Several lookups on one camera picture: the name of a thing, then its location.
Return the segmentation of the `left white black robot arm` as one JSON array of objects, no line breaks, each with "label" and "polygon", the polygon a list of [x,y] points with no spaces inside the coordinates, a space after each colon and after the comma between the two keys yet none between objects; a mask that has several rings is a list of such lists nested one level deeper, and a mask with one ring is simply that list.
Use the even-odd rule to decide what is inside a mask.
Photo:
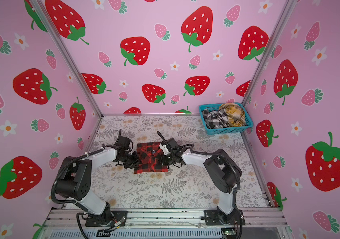
[{"label": "left white black robot arm", "polygon": [[120,146],[107,145],[79,157],[65,158],[51,188],[53,203],[74,204],[97,224],[111,224],[114,215],[110,204],[91,189],[92,170],[109,162],[122,162],[124,167],[134,168],[138,163],[138,156],[136,152]]}]

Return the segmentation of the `red black plaid shirt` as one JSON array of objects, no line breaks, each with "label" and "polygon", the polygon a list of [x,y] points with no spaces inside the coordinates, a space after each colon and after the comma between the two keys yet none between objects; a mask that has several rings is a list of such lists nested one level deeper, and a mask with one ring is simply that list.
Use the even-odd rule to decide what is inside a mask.
[{"label": "red black plaid shirt", "polygon": [[141,163],[134,168],[134,174],[168,172],[168,166],[162,163],[165,155],[160,144],[160,142],[137,144],[136,153]]}]

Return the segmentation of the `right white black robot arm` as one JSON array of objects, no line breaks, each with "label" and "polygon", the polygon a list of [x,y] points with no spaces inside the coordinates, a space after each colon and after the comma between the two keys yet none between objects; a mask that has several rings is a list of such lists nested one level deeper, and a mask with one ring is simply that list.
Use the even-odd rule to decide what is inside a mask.
[{"label": "right white black robot arm", "polygon": [[218,220],[223,225],[229,225],[234,222],[235,217],[240,217],[236,194],[241,188],[242,171],[223,149],[201,152],[193,150],[193,147],[192,144],[179,147],[160,145],[166,163],[191,164],[207,170],[213,184],[220,191],[217,206]]}]

